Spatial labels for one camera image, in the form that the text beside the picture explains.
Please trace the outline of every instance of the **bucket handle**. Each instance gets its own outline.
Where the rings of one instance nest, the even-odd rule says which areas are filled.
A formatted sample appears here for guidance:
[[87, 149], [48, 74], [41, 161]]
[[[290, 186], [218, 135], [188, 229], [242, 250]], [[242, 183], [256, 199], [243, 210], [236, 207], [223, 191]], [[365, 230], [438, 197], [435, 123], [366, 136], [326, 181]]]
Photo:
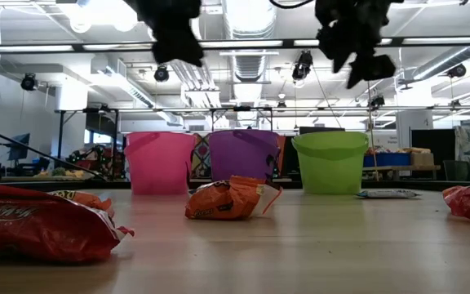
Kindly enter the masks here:
[[137, 152], [141, 147], [152, 143], [160, 136], [161, 134], [158, 132], [149, 133], [148, 135], [135, 141], [133, 144], [128, 144], [128, 146], [124, 149], [124, 154], [126, 156], [130, 156]]
[[342, 160], [350, 158], [355, 155], [364, 154], [367, 150], [368, 140], [367, 137], [364, 140], [364, 145], [355, 148], [329, 148], [329, 149], [313, 149], [306, 146], [302, 146], [295, 141], [295, 138], [291, 140], [295, 149], [298, 152], [308, 155], [309, 157], [322, 158], [326, 160]]
[[244, 131], [233, 131], [233, 136], [240, 140], [244, 140], [245, 142], [250, 143], [252, 145], [259, 146], [261, 149], [268, 151], [271, 155], [273, 155], [273, 157], [278, 156], [278, 152], [280, 151], [278, 146], [273, 146], [268, 142], [255, 136], [252, 136]]

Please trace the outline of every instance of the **cardboard box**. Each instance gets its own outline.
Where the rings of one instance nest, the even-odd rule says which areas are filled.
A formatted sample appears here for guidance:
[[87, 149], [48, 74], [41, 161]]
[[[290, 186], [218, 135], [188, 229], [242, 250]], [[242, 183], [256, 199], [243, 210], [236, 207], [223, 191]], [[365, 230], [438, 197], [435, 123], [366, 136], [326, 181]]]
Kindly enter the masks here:
[[416, 167], [434, 166], [434, 155], [432, 154], [411, 154], [411, 165]]

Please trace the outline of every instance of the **blue box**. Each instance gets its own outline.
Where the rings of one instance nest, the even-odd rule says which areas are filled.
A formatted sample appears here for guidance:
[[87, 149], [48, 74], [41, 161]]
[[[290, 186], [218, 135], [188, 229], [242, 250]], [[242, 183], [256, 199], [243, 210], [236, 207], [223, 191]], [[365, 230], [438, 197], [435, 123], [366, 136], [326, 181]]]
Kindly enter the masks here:
[[[379, 167], [407, 167], [411, 165], [411, 154], [376, 154]], [[364, 167], [374, 167], [373, 155], [364, 156]]]

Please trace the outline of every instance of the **computer monitor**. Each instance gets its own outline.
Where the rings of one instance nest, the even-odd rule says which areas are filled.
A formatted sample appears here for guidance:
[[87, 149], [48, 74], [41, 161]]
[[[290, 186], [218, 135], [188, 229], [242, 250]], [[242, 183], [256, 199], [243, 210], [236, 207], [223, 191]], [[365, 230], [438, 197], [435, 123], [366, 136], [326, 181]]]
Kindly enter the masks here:
[[[19, 135], [19, 136], [14, 136], [12, 137], [12, 139], [28, 146], [30, 142], [30, 133]], [[11, 145], [10, 147], [10, 152], [8, 153], [8, 160], [16, 161], [20, 159], [26, 159], [28, 156], [29, 156], [28, 149], [20, 145], [14, 144], [14, 145]]]

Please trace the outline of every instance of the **orange chip bag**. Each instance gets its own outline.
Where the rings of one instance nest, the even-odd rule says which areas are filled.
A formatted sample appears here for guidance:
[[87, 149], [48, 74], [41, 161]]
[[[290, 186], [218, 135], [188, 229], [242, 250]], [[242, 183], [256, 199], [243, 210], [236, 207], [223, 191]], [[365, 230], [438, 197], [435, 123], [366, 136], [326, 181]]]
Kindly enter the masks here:
[[102, 210], [107, 212], [108, 215], [112, 218], [115, 214], [112, 208], [112, 199], [101, 201], [101, 199], [99, 199], [99, 197], [95, 196], [94, 194], [68, 190], [50, 192], [49, 194], [72, 200], [76, 203], [88, 206], [89, 208]]
[[280, 196], [282, 188], [266, 180], [232, 176], [203, 185], [191, 196], [185, 215], [189, 219], [243, 220], [261, 216]]

